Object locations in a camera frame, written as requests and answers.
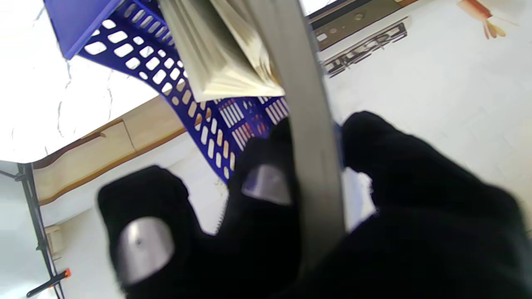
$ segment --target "black metal frame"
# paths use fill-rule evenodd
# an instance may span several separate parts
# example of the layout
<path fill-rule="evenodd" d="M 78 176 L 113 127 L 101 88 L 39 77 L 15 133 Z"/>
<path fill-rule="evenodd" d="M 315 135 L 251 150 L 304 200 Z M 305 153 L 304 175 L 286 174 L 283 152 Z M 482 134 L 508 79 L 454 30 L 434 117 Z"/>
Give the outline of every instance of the black metal frame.
<path fill-rule="evenodd" d="M 46 237 L 46 233 L 44 231 L 43 219 L 40 214 L 39 200 L 37 199 L 37 192 L 35 190 L 33 169 L 31 167 L 31 164 L 18 163 L 17 166 L 19 168 L 19 173 L 17 173 L 16 175 L 1 170 L 0 175 L 5 175 L 14 179 L 15 181 L 22 182 L 22 188 L 24 189 L 24 195 L 26 197 L 26 202 L 28 203 L 31 221 L 33 222 L 35 235 L 37 237 L 36 250 L 41 251 L 44 263 L 46 264 L 46 269 L 48 270 L 48 274 L 50 275 L 50 278 L 53 278 L 57 275 L 57 270 L 55 268 L 54 261 L 52 260 L 52 255 L 48 247 L 48 238 Z M 61 283 L 58 283 L 54 286 L 54 291 L 58 299 L 65 298 Z"/>

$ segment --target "blue plastic basket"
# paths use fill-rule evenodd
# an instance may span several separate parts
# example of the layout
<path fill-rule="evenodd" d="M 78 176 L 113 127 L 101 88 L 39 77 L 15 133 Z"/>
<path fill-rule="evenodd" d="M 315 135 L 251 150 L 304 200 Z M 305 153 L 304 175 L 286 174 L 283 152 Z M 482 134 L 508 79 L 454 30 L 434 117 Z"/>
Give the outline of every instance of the blue plastic basket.
<path fill-rule="evenodd" d="M 50 16 L 63 55 L 67 57 L 65 50 L 79 52 L 85 58 L 139 78 L 155 88 L 172 106 L 223 181 L 233 173 L 235 159 L 246 142 L 253 136 L 266 137 L 273 124 L 288 116 L 288 105 L 283 97 L 225 98 L 196 103 L 183 63 L 155 2 L 126 0 L 113 10 L 109 8 L 110 3 L 117 0 L 95 1 L 109 11 L 90 10 L 91 15 L 84 19 L 88 24 L 86 30 L 76 28 L 75 36 L 69 36 L 69 44 L 62 45 L 61 35 L 65 34 L 62 32 L 68 31 L 65 19 L 71 19 L 71 14 L 84 13 L 72 5 L 68 6 L 69 10 L 62 9 L 61 3 L 65 2 L 72 3 L 70 0 L 45 2 L 49 11 L 53 5 Z M 95 24 L 101 26 L 95 30 Z M 76 50 L 76 44 L 82 44 L 81 48 Z"/>

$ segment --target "wooden edge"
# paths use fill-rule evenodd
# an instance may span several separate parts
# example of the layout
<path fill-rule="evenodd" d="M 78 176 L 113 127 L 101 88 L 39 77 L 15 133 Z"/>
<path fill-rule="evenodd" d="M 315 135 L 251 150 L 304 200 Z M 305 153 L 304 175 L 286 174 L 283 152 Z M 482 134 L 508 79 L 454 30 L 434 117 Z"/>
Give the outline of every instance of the wooden edge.
<path fill-rule="evenodd" d="M 414 2 L 417 2 L 417 1 L 419 1 L 419 0 L 402 0 L 402 1 L 399 1 L 397 3 L 400 6 L 405 7 L 405 6 L 408 6 L 408 5 L 410 5 L 410 4 L 414 3 Z"/>
<path fill-rule="evenodd" d="M 205 118 L 206 118 L 206 119 L 209 118 L 209 117 L 211 116 L 211 114 L 212 114 L 211 111 L 207 111 L 207 112 L 205 113 Z M 115 120 L 115 121 L 109 122 L 108 124 L 106 124 L 105 126 L 101 127 L 100 129 L 102 129 L 102 128 L 105 128 L 105 129 L 110 128 L 110 127 L 114 126 L 115 124 L 120 123 L 120 122 L 122 122 L 122 121 L 123 121 L 122 119 L 117 119 L 117 120 Z M 202 118 L 202 119 L 196 119 L 196 122 L 194 123 L 194 125 L 197 126 L 197 125 L 200 124 L 202 121 L 203 121 L 203 118 Z M 131 160 L 131 159 L 133 159 L 133 158 L 136 158 L 136 157 L 138 157 L 138 156 L 140 156 L 140 155 L 142 155 L 142 154 L 145 154 L 145 153 L 147 153 L 147 152 L 153 150 L 153 149 L 156 148 L 156 147 L 159 147 L 159 146 L 161 146 L 161 145 L 167 143 L 168 141 L 170 141 L 170 140 L 172 140 L 172 139 L 174 139 L 174 138 L 180 136 L 181 134 L 185 133 L 186 131 L 187 131 L 187 129 L 185 129 L 185 128 L 181 128 L 181 129 L 175 131 L 174 133 L 172 133 L 172 134 L 170 134 L 170 135 L 168 135 L 168 136 L 166 136 L 166 137 L 164 137 L 164 138 L 162 138 L 162 139 L 160 139 L 160 140 L 158 140 L 158 141 L 156 141 L 156 142 L 154 142 L 154 143 L 152 143 L 152 144 L 150 144 L 150 145 L 148 145 L 148 146 L 145 146 L 145 147 L 143 147 L 143 148 L 141 148 L 141 149 L 138 149 L 138 150 L 135 151 L 134 153 L 131 153 L 131 154 L 129 154 L 129 155 L 126 155 L 126 156 L 124 156 L 124 157 L 122 157 L 122 158 L 120 158 L 120 159 L 118 159 L 118 160 L 116 160 L 116 161 L 114 161 L 114 162 L 112 162 L 112 163 L 110 163 L 110 164 L 108 164 L 108 165 L 102 167 L 101 169 L 98 169 L 98 170 L 92 172 L 91 174 L 87 175 L 86 177 L 84 177 L 84 178 L 82 178 L 82 179 L 80 179 L 80 180 L 78 180 L 78 181 L 76 181 L 76 182 L 74 182 L 74 183 L 72 183 L 72 184 L 70 184 L 70 185 L 68 185 L 68 186 L 66 186 L 66 187 L 64 187 L 64 188 L 62 188 L 61 190 L 59 190 L 59 191 L 58 191 L 56 194 L 54 194 L 53 196 L 51 196 L 51 197 L 49 197 L 49 198 L 45 198 L 45 199 L 43 199 L 43 200 L 39 200 L 39 205 L 45 205 L 45 204 L 49 204 L 49 203 L 53 202 L 54 200 L 58 199 L 59 197 L 61 197 L 61 196 L 64 195 L 65 193 L 67 193 L 67 192 L 69 192 L 69 191 L 72 191 L 72 190 L 78 188 L 79 186 L 82 186 L 82 185 L 84 185 L 84 184 L 86 184 L 86 183 L 88 183 L 88 182 L 94 180 L 95 178 L 101 176 L 102 174 L 108 172 L 109 170 L 111 170 L 111 169 L 113 169 L 113 168 L 115 168 L 115 167 L 117 167 L 117 166 L 120 166 L 120 165 L 122 165 L 122 164 L 128 162 L 129 160 Z M 80 139 L 80 140 L 83 140 L 83 139 L 85 139 L 85 138 L 89 138 L 90 136 L 92 136 L 92 135 L 94 135 L 94 134 L 96 134 L 96 133 L 89 134 L 87 137 L 84 137 L 84 138 L 82 138 L 82 139 Z"/>
<path fill-rule="evenodd" d="M 112 126 L 114 126 L 115 124 L 118 124 L 118 123 L 121 123 L 121 122 L 124 122 L 124 119 L 122 118 L 118 118 L 118 119 L 115 119 L 113 121 L 110 121 L 108 123 L 106 123 L 105 125 L 99 127 L 98 129 L 92 131 L 91 133 L 85 135 L 84 137 L 68 144 L 68 145 L 65 145 L 64 147 L 60 148 L 58 151 L 56 152 L 53 152 L 52 154 L 40 159 L 40 160 L 37 160 L 35 162 L 32 163 L 33 165 L 33 169 L 41 169 L 41 168 L 44 168 L 44 167 L 48 167 L 50 165 L 52 165 L 55 161 L 57 161 L 57 159 L 59 159 L 62 155 L 64 155 L 65 153 L 67 153 L 68 151 L 70 150 L 73 150 L 74 148 L 78 147 L 78 146 L 81 146 L 91 140 L 94 140 L 98 137 L 105 137 L 105 135 L 102 134 L 102 131 L 108 129 L 108 128 L 111 128 Z"/>
<path fill-rule="evenodd" d="M 167 143 L 168 141 L 180 136 L 181 134 L 185 133 L 187 130 L 185 128 L 182 128 L 180 130 L 177 130 L 175 131 L 174 133 L 148 145 L 148 146 L 145 146 L 137 151 L 135 151 L 134 153 L 131 153 L 131 154 L 128 154 L 96 171 L 93 171 L 92 173 L 90 173 L 89 175 L 87 175 L 86 177 L 62 188 L 61 190 L 59 190 L 56 194 L 54 194 L 53 196 L 49 197 L 49 198 L 45 198 L 43 200 L 39 200 L 39 205 L 45 205 L 45 204 L 49 204 L 51 202 L 53 202 L 54 200 L 58 199 L 59 197 L 61 197 L 62 195 L 64 195 L 65 193 L 69 192 L 69 191 L 72 191 L 76 188 L 78 188 L 79 186 L 82 186 L 92 180 L 94 180 L 95 178 L 103 175 L 104 173 L 108 172 L 109 170 L 117 167 L 117 166 L 120 166 L 126 162 L 128 162 L 129 160 L 133 159 L 133 158 L 136 158 L 142 154 L 145 154 L 151 150 L 153 150 L 154 148 L 156 147 L 159 147 L 165 143 Z"/>

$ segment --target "book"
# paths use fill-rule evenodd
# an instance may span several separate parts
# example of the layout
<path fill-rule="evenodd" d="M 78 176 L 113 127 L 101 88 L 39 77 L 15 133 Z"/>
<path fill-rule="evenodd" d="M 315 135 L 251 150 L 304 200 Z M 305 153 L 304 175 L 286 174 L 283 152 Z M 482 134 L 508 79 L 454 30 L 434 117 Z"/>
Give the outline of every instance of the book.
<path fill-rule="evenodd" d="M 244 0 L 159 0 L 197 102 L 282 96 Z"/>

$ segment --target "white wall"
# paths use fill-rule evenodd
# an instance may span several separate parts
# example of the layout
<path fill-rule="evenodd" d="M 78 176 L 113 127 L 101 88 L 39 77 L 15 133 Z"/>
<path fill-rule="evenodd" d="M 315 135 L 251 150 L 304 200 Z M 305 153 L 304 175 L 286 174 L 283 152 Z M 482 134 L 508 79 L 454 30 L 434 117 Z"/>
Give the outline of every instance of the white wall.
<path fill-rule="evenodd" d="M 198 149 L 168 167 L 187 186 L 189 200 L 205 232 L 215 234 L 227 201 L 227 187 Z"/>
<path fill-rule="evenodd" d="M 16 164 L 0 161 L 0 169 L 16 174 Z M 0 175 L 0 298 L 26 298 L 31 289 L 50 277 L 37 238 L 22 183 Z M 40 295 L 48 297 L 50 291 Z"/>
<path fill-rule="evenodd" d="M 93 207 L 61 224 L 64 250 L 55 264 L 70 268 L 62 281 L 66 298 L 124 298 L 107 253 L 107 232 L 99 211 Z"/>
<path fill-rule="evenodd" d="M 508 36 L 486 40 L 456 1 L 421 0 L 406 38 L 327 86 L 342 118 L 382 115 L 515 193 L 532 219 L 532 3 L 488 2 L 520 27 L 500 22 Z"/>

